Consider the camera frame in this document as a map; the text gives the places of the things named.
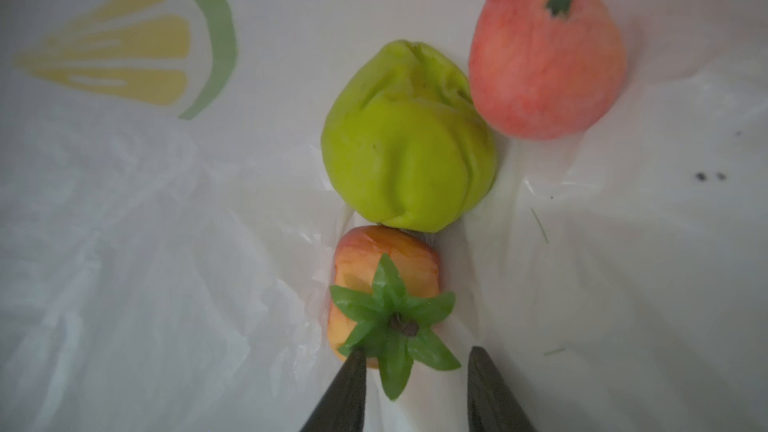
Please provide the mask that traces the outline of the peach fake fruit green leaves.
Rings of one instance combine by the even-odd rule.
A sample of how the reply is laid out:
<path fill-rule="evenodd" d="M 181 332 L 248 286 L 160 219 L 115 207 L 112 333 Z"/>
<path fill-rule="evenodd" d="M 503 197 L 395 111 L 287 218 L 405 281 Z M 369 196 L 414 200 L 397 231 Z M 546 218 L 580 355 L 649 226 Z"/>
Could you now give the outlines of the peach fake fruit green leaves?
<path fill-rule="evenodd" d="M 385 226 L 351 229 L 334 253 L 330 297 L 330 347 L 341 359 L 361 349 L 390 400 L 403 393 L 416 362 L 461 367 L 433 330 L 453 312 L 456 295 L 441 289 L 440 258 L 426 242 Z"/>

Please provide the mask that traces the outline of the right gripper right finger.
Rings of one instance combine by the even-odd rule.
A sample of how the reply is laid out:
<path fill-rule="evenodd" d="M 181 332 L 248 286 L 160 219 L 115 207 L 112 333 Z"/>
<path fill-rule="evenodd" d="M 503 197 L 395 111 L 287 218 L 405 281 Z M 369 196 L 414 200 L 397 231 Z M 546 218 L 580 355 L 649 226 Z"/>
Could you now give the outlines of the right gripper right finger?
<path fill-rule="evenodd" d="M 467 415 L 470 432 L 535 432 L 487 350 L 473 346 L 468 360 Z"/>

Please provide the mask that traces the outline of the red fake apple green stem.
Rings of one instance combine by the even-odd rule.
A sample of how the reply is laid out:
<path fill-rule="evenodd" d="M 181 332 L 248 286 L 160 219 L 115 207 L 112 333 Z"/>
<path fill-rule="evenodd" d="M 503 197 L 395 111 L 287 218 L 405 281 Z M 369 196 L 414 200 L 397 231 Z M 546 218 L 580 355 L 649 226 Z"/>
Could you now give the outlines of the red fake apple green stem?
<path fill-rule="evenodd" d="M 480 115 L 527 140 L 586 131 L 615 103 L 627 71 L 627 48 L 602 0 L 486 0 L 469 54 Z"/>

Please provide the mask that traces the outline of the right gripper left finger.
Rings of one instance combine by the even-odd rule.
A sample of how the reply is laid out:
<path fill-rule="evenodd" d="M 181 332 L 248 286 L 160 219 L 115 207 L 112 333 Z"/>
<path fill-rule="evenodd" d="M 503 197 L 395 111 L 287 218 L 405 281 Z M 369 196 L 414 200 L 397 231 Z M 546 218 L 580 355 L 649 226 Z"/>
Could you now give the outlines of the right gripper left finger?
<path fill-rule="evenodd" d="M 354 347 L 300 431 L 362 432 L 366 377 L 365 351 Z"/>

